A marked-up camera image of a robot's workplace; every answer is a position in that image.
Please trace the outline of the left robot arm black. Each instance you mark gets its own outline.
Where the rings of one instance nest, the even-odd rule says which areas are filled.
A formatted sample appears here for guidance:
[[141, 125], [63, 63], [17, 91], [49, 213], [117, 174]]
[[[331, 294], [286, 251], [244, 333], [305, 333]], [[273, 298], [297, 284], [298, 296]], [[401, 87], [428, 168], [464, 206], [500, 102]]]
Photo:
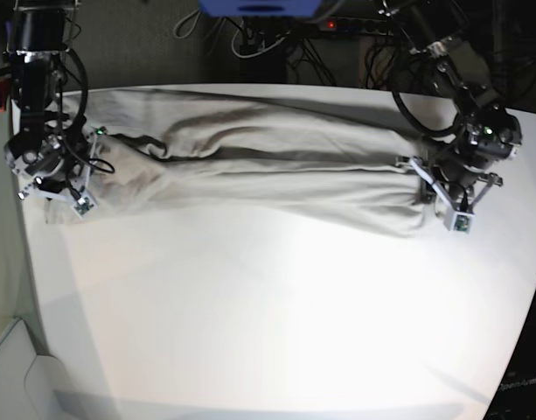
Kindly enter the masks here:
[[428, 59], [435, 89], [456, 107], [448, 128], [430, 129], [409, 111], [398, 88], [391, 88], [400, 113], [438, 147], [426, 160], [412, 159], [411, 166], [455, 219], [468, 219], [484, 195], [502, 184], [489, 169], [516, 155], [522, 144], [519, 120], [506, 111], [492, 86], [465, 81], [452, 59], [469, 24], [456, 2], [379, 1], [377, 9], [406, 36], [409, 56]]

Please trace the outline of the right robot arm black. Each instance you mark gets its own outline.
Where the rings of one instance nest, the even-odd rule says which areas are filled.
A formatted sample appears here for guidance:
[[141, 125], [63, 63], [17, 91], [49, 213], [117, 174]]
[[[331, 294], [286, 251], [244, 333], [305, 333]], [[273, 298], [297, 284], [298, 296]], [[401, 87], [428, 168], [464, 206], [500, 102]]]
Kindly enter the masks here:
[[72, 48], [79, 7], [78, 1], [15, 3], [6, 52], [10, 101], [20, 114], [18, 132], [3, 151], [25, 182], [21, 200], [56, 200], [84, 215], [97, 205], [91, 175], [115, 168], [98, 156], [106, 131], [87, 126], [87, 71]]

